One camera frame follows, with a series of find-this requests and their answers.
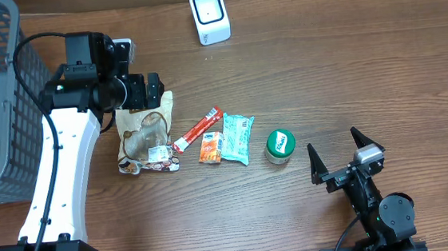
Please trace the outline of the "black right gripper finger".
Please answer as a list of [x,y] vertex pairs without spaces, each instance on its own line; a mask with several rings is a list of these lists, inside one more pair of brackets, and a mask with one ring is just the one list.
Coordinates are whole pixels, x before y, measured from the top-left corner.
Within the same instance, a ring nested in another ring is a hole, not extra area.
[[363,148],[364,146],[368,145],[376,145],[382,152],[385,152],[385,148],[380,145],[378,142],[368,138],[365,134],[361,133],[358,129],[356,129],[354,126],[350,128],[351,136],[353,137],[355,144],[359,149]]
[[311,182],[320,185],[323,183],[323,178],[327,176],[329,172],[312,144],[307,145],[307,152],[311,163]]

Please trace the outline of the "green lid jar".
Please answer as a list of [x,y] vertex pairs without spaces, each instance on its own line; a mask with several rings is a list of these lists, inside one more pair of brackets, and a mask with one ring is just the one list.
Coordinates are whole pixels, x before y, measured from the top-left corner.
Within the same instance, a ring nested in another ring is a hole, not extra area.
[[276,165],[288,162],[294,152],[295,136],[289,130],[277,129],[270,133],[264,154],[267,160]]

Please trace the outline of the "teal tissue packet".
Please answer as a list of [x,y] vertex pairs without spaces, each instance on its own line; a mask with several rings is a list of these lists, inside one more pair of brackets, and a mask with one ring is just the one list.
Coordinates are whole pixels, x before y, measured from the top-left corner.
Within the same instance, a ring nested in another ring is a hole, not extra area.
[[249,142],[254,116],[223,114],[223,149],[221,157],[228,161],[249,163]]

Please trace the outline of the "white brown snack bag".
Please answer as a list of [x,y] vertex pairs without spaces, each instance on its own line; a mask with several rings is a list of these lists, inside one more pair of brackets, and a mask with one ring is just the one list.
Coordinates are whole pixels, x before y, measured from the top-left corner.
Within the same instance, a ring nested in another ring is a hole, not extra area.
[[180,168],[170,137],[173,101],[172,91],[166,90],[155,109],[116,111],[120,173],[138,175],[144,170],[174,172]]

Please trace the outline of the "red white snack packet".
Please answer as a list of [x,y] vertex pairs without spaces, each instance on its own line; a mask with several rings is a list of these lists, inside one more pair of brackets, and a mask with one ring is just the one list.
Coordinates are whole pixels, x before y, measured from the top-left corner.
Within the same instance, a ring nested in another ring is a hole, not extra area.
[[202,133],[223,117],[223,111],[218,106],[213,107],[208,114],[199,120],[186,134],[172,144],[178,153],[183,153]]

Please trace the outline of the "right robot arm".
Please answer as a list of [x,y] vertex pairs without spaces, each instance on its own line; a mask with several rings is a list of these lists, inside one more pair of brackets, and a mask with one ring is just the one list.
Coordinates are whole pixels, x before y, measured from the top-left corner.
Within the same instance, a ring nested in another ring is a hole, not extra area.
[[[313,145],[307,146],[311,182],[325,185],[328,193],[343,190],[355,213],[333,251],[425,251],[426,246],[412,240],[417,233],[414,200],[406,193],[383,197],[372,180],[383,169],[385,148],[354,126],[350,131],[357,150],[353,160],[335,172],[327,170]],[[343,241],[356,223],[362,225],[367,238],[357,241],[352,248],[341,250]]]

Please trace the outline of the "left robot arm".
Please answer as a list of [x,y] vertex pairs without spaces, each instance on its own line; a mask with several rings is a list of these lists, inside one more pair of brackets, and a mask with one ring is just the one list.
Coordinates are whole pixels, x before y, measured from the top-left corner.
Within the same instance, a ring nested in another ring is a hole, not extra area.
[[65,62],[31,100],[42,113],[42,151],[30,211],[17,243],[0,251],[98,251],[85,205],[93,148],[117,110],[159,106],[157,74],[131,74],[135,45],[98,32],[65,34]]

